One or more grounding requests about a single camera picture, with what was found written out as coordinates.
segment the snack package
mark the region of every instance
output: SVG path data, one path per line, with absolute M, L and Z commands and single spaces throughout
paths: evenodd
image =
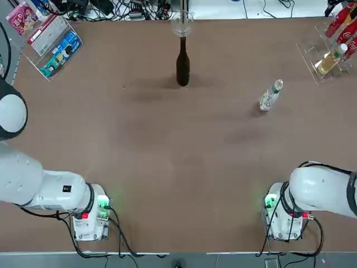
M 60 64 L 64 64 L 80 47 L 81 41 L 74 32 L 69 32 L 52 51 Z
M 23 35 L 33 29 L 38 18 L 28 3 L 22 2 L 6 16 L 6 20 L 20 35 Z

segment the yellow liquid bottle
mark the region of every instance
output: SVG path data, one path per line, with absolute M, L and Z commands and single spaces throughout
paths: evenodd
M 341 44 L 334 52 L 330 52 L 322 62 L 317 66 L 317 70 L 321 75 L 326 75 L 329 71 L 340 62 L 343 55 L 347 51 L 347 45 Z

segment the brown tabletop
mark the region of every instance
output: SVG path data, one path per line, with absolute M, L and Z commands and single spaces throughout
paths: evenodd
M 356 77 L 317 87 L 295 45 L 322 22 L 197 21 L 187 88 L 175 82 L 169 22 L 75 24 L 84 46 L 52 83 L 21 59 L 15 88 L 29 121 L 10 144 L 102 185 L 135 251 L 259 251 L 273 183 L 305 160 L 356 168 Z M 257 101 L 276 79 L 285 88 L 262 115 Z M 0 211 L 0 251 L 74 250 L 62 223 L 10 204 Z M 355 220 L 314 215 L 324 251 L 356 250 Z M 314 251 L 309 225 L 302 241 L 272 250 Z M 81 247 L 117 251 L 117 233 Z

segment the coca-cola bottle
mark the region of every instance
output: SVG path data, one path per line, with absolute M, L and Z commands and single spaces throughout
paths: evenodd
M 347 51 L 344 56 L 344 60 L 349 59 L 357 51 L 357 37 L 353 38 L 347 45 Z
M 336 39 L 337 45 L 345 44 L 357 31 L 357 20 L 349 24 Z
M 355 3 L 348 3 L 348 5 L 342 9 L 335 17 L 335 19 L 331 22 L 327 30 L 325 31 L 326 37 L 330 38 L 336 30 L 344 23 L 347 24 L 350 22 L 350 18 L 348 18 L 351 9 L 356 7 Z

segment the robotic arm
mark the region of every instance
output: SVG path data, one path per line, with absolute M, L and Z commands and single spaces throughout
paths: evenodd
M 264 199 L 266 221 L 272 220 L 269 235 L 275 240 L 299 239 L 302 220 L 312 210 L 357 218 L 355 182 L 355 172 L 317 162 L 295 169 L 289 182 L 273 184 Z
M 0 201 L 69 212 L 76 240 L 107 239 L 110 200 L 101 186 L 69 171 L 44 170 L 38 161 L 4 142 L 25 129 L 27 115 L 21 94 L 0 75 Z

